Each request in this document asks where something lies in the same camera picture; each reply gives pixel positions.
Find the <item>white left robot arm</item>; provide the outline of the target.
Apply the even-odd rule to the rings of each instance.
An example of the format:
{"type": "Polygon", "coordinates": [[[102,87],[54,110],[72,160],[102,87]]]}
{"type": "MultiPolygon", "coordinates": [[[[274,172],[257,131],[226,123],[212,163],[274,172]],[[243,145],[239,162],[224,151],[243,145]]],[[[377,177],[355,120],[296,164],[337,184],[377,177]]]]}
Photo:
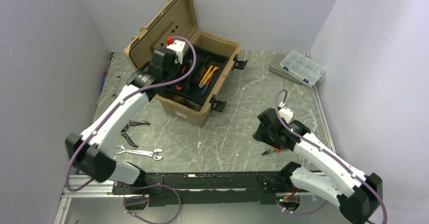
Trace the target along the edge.
{"type": "Polygon", "coordinates": [[[67,136],[68,167],[83,171],[93,181],[118,181],[125,183],[134,194],[142,192],[146,184],[145,171],[131,163],[112,159],[108,152],[116,136],[160,89],[175,85],[190,75],[190,71],[182,72],[187,52],[196,56],[195,49],[182,41],[156,49],[152,59],[131,74],[113,103],[92,125],[81,133],[67,136]]]}

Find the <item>orange black utility knife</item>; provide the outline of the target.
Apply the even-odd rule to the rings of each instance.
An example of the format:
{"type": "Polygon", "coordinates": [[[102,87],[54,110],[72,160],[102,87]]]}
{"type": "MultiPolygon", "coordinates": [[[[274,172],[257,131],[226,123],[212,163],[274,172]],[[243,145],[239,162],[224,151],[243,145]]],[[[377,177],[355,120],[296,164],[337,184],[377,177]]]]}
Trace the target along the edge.
{"type": "Polygon", "coordinates": [[[204,76],[202,77],[202,79],[201,79],[201,81],[200,81],[200,83],[199,83],[199,87],[200,88],[203,88],[207,83],[208,83],[208,81],[213,77],[213,75],[214,75],[214,73],[217,71],[217,70],[219,70],[219,67],[218,66],[213,66],[213,65],[211,65],[209,68],[208,68],[208,70],[206,71],[206,73],[204,74],[204,76]]]}

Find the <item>black tool tray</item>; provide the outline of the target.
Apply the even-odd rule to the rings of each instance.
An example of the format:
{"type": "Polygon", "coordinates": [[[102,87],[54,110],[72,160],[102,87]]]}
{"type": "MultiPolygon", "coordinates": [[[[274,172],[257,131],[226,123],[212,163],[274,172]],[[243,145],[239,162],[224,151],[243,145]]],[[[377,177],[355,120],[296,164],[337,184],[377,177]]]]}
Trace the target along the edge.
{"type": "Polygon", "coordinates": [[[184,80],[167,86],[161,92],[165,98],[179,96],[183,101],[204,105],[221,72],[229,62],[229,57],[194,46],[196,65],[184,80]]]}

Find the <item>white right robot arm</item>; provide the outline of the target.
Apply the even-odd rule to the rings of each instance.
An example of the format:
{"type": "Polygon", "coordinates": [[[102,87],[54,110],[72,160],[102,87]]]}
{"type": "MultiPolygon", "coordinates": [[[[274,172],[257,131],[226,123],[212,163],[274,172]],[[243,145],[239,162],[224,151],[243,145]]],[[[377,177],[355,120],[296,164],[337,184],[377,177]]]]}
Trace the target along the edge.
{"type": "Polygon", "coordinates": [[[336,206],[350,223],[367,223],[380,206],[382,180],[354,168],[327,148],[311,130],[292,120],[288,108],[269,108],[258,115],[260,122],[253,138],[276,151],[290,150],[310,161],[325,175],[315,174],[296,162],[279,171],[276,180],[262,183],[283,191],[302,189],[336,206]]]}

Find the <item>tan plastic toolbox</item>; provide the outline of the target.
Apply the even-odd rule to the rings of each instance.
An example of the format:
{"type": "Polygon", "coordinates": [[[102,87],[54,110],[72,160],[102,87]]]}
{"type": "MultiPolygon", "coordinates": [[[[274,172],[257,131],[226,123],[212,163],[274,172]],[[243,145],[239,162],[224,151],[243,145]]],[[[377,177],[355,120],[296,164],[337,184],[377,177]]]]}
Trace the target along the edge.
{"type": "MultiPolygon", "coordinates": [[[[198,46],[217,54],[229,57],[229,62],[220,74],[219,79],[209,92],[204,105],[183,101],[181,97],[173,99],[161,95],[160,89],[156,98],[161,102],[166,113],[177,116],[193,125],[202,126],[210,111],[222,112],[226,102],[219,100],[219,93],[231,71],[242,70],[247,62],[238,60],[241,46],[235,41],[224,39],[213,34],[198,31],[193,0],[169,0],[167,5],[140,33],[134,36],[125,49],[130,63],[137,69],[152,59],[156,49],[167,47],[167,39],[172,37],[185,41],[189,47],[198,46]]],[[[184,55],[183,66],[190,74],[196,65],[196,56],[191,52],[184,55]]]]}

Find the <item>red black utility knife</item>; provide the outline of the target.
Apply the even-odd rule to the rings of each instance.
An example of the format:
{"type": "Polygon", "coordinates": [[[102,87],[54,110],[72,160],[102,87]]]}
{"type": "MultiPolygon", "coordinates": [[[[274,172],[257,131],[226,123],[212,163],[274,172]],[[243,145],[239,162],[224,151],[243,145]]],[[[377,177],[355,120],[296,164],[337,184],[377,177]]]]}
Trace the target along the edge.
{"type": "MultiPolygon", "coordinates": [[[[181,71],[181,76],[183,76],[185,74],[185,72],[186,72],[186,66],[183,66],[182,71],[181,71]]],[[[179,81],[176,84],[176,90],[180,92],[184,88],[183,84],[184,83],[182,81],[179,81]]]]}

